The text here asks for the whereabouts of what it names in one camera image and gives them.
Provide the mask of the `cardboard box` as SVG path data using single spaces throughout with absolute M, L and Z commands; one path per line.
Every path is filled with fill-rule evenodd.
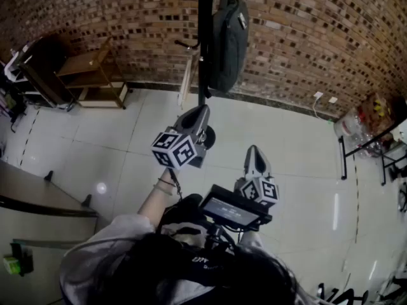
M 357 108 L 361 123 L 371 135 L 379 135 L 396 122 L 393 107 L 377 93 L 367 97 Z

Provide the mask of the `leaning wooden board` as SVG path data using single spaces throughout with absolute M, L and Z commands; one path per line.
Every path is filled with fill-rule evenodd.
M 188 97 L 189 92 L 191 91 L 191 86 L 195 78 L 195 73 L 198 70 L 199 64 L 198 59 L 199 59 L 198 53 L 191 54 L 187 59 L 183 80 L 180 85 L 179 92 L 177 94 L 177 105 L 181 109 L 184 108 L 185 101 Z

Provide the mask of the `person's grey hoodie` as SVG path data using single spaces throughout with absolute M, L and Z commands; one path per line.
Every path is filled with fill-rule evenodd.
M 257 232 L 224 252 L 204 248 L 206 232 L 201 222 L 157 231 L 143 215 L 118 216 L 65 254 L 66 305 L 317 305 Z

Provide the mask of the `black coat rack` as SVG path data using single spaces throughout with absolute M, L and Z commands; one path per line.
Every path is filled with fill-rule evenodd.
M 210 60 L 208 56 L 209 41 L 212 37 L 212 16 L 218 9 L 220 0 L 198 0 L 198 34 L 197 43 L 188 45 L 180 40 L 175 44 L 187 50 L 199 51 L 198 64 L 198 105 L 206 104 L 206 100 L 212 97 L 209 88 Z

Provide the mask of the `dark green backpack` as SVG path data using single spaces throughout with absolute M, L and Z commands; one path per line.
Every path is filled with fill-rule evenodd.
M 220 0 L 212 16 L 209 88 L 229 92 L 243 68 L 249 38 L 249 12 L 243 0 Z

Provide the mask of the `grey desk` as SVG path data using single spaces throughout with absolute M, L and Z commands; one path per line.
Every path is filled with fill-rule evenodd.
M 69 248 L 91 237 L 97 221 L 54 183 L 0 161 L 0 238 Z

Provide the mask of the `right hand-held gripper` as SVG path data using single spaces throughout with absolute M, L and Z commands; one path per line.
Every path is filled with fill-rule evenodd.
M 271 175 L 271 165 L 258 146 L 251 145 L 248 148 L 244 172 L 245 175 L 235 182 L 236 193 L 265 207 L 272 207 L 279 202 L 278 185 Z

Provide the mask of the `black chest-mounted monitor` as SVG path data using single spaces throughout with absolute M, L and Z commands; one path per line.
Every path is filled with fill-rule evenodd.
M 200 208 L 216 224 L 233 230 L 258 231 L 260 226 L 273 219 L 264 205 L 215 184 L 203 199 Z

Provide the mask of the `black chest harness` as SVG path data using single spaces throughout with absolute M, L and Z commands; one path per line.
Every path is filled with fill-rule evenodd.
M 165 209 L 156 230 L 170 252 L 165 267 L 173 269 L 177 279 L 229 288 L 234 282 L 235 241 L 223 228 L 213 237 L 215 225 L 200 208 L 202 200 L 191 194 Z

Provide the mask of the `person's left forearm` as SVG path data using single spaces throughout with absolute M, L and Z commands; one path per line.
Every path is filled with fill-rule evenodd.
M 177 170 L 175 172 L 171 172 L 168 168 L 166 168 L 159 178 L 176 185 L 171 174 L 174 174 L 175 177 L 177 177 L 178 173 L 179 172 Z M 170 196 L 162 193 L 153 194 L 152 190 L 148 194 L 148 197 L 145 199 L 144 203 L 141 205 L 138 214 L 148 218 L 154 227 L 158 227 L 165 209 L 167 208 Z

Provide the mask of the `dark wrist band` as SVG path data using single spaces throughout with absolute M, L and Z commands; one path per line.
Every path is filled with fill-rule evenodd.
M 153 194 L 162 193 L 166 194 L 167 196 L 172 196 L 175 187 L 176 185 L 174 183 L 159 178 L 156 184 L 153 185 L 152 193 Z

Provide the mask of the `clear bag of plastic bottles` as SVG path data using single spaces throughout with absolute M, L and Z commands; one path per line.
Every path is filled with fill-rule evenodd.
M 338 138 L 343 137 L 345 150 L 353 151 L 373 139 L 366 122 L 359 115 L 359 111 L 353 107 L 346 115 L 334 124 L 334 131 Z M 380 155 L 382 145 L 379 141 L 373 142 L 356 152 L 360 158 L 377 158 Z

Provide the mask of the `small green box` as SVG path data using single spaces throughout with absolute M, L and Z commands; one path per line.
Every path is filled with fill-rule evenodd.
M 21 273 L 20 261 L 17 258 L 7 255 L 3 258 L 3 264 L 10 275 L 19 275 Z

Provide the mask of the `wooden shelf rack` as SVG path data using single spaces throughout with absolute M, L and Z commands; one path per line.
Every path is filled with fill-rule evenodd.
M 107 38 L 100 48 L 66 58 L 55 73 L 75 102 L 84 108 L 123 109 L 130 92 Z

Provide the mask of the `black metal table frame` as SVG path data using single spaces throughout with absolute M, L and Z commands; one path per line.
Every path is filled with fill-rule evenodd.
M 381 185 L 385 186 L 388 179 L 388 169 L 407 165 L 407 118 L 397 120 L 389 128 L 376 136 L 368 137 L 367 141 L 357 144 L 347 150 L 345 136 L 338 138 L 341 159 L 341 180 L 347 180 L 347 160 L 357 155 L 367 158 L 378 158 L 378 165 L 382 175 Z

